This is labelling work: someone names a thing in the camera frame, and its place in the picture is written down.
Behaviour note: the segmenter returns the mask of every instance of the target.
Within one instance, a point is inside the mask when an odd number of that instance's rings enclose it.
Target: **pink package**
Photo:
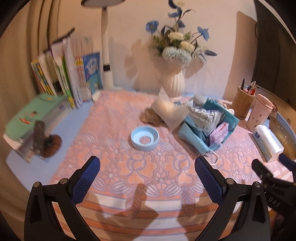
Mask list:
[[[228,126],[227,122],[223,122],[219,125],[210,135],[210,145],[221,143],[228,134]]]

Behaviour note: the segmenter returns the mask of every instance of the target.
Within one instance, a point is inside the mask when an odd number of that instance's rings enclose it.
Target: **desk lamp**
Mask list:
[[[102,8],[102,54],[103,54],[103,87],[105,90],[113,90],[113,76],[109,61],[109,38],[108,38],[108,9],[107,7],[117,5],[125,0],[82,0],[84,7]]]

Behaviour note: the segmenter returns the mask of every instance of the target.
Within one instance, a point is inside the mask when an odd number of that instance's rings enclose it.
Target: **lamp head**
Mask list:
[[[125,0],[81,0],[84,7],[109,7],[120,4]]]

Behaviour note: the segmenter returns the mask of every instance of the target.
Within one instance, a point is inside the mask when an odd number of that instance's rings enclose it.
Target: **light blue ring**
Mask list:
[[[150,143],[141,144],[140,139],[142,137],[149,137],[151,140]],[[159,143],[159,133],[153,127],[140,126],[132,131],[131,142],[133,146],[139,151],[152,151]]]

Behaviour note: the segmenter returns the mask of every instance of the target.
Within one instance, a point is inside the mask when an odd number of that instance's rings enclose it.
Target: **metal screw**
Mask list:
[[[234,180],[231,179],[231,178],[227,178],[227,179],[226,179],[226,182],[227,182],[228,184],[230,184],[230,185],[234,184]]]
[[[68,179],[67,178],[62,178],[60,180],[60,184],[66,184],[68,182]]]
[[[39,185],[40,185],[40,182],[35,182],[35,183],[33,184],[33,187],[37,188],[37,187],[39,187]]]
[[[254,182],[255,187],[259,188],[261,187],[261,184],[259,182]]]

